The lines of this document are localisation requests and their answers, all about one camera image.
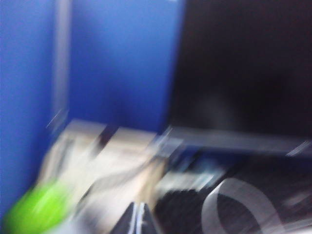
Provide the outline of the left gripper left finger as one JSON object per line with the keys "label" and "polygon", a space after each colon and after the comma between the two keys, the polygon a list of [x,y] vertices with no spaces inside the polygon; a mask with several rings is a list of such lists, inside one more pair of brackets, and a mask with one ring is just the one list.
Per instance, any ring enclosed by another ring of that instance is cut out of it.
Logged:
{"label": "left gripper left finger", "polygon": [[140,213],[140,204],[131,202],[127,207],[124,217],[124,233],[135,234],[137,232],[137,222]]}

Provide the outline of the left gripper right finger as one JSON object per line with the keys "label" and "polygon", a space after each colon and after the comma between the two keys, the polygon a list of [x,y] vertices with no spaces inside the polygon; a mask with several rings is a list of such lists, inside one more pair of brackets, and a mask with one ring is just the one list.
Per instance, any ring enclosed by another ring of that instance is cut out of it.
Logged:
{"label": "left gripper right finger", "polygon": [[140,234],[159,234],[148,204],[140,204]]}

